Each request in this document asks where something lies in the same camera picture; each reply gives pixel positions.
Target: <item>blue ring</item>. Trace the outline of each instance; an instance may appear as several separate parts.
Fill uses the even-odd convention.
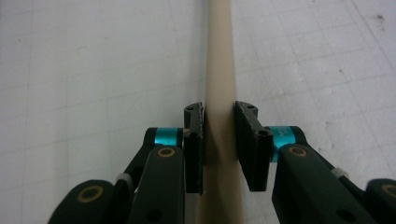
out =
[[[155,133],[156,145],[177,147],[177,128],[158,128]]]
[[[270,126],[271,132],[273,133],[274,142],[274,155],[272,162],[277,162],[279,150],[287,145],[296,143],[293,130],[289,126]]]

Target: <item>cylindrical rod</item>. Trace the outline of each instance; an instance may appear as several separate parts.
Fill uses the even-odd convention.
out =
[[[208,16],[204,194],[198,200],[196,220],[198,224],[241,224],[230,0],[209,0]]]

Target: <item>white surface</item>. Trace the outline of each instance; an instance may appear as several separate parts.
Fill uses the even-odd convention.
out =
[[[182,126],[184,106],[204,99],[206,10],[0,0],[0,223],[46,222],[76,184],[113,181],[148,127]],[[396,178],[395,11],[391,0],[234,0],[237,99],[263,125],[300,126],[361,188]],[[247,223],[276,223],[270,195],[246,191]]]

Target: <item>wooden stick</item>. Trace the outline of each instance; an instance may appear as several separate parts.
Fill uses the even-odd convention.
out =
[[[209,0],[208,16],[204,194],[198,199],[196,223],[241,224],[230,0]]]

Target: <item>screw hole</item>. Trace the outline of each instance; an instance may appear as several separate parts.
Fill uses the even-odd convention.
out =
[[[84,198],[92,198],[98,193],[97,189],[88,189],[82,193],[82,197]]]
[[[296,157],[304,157],[306,156],[306,151],[299,147],[290,147],[289,153],[293,154]]]
[[[172,157],[175,154],[175,150],[170,147],[163,147],[157,152],[160,157]]]
[[[163,217],[163,213],[160,210],[151,210],[146,214],[148,222],[157,222]]]
[[[355,222],[356,221],[355,216],[351,212],[349,212],[349,211],[347,211],[345,209],[338,209],[337,210],[337,215],[341,219],[343,219],[344,221],[347,221],[347,222]]]

